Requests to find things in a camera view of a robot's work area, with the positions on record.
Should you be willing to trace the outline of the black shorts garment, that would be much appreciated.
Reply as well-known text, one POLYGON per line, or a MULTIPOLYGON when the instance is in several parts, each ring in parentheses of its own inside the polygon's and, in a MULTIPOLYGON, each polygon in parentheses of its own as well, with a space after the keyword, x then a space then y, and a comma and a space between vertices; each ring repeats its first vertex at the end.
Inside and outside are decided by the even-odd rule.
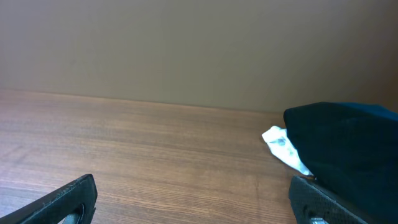
POLYGON ((287 137, 310 172, 378 223, 397 223, 397 113, 320 102, 284 111, 287 137))

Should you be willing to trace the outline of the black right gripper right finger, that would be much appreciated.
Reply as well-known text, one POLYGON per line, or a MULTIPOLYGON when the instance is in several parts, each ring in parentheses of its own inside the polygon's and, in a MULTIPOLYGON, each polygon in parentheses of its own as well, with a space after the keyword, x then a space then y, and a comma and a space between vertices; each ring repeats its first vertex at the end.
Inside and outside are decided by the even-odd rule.
POLYGON ((370 218, 333 192, 297 175, 289 187, 290 206, 298 224, 369 224, 370 218))

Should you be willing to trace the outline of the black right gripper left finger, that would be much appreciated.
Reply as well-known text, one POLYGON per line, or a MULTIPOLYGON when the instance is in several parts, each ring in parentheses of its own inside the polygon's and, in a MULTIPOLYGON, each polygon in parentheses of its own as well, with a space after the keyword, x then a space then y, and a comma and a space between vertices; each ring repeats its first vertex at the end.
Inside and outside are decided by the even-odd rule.
POLYGON ((90 224, 98 197, 92 174, 85 174, 1 218, 1 223, 90 224))

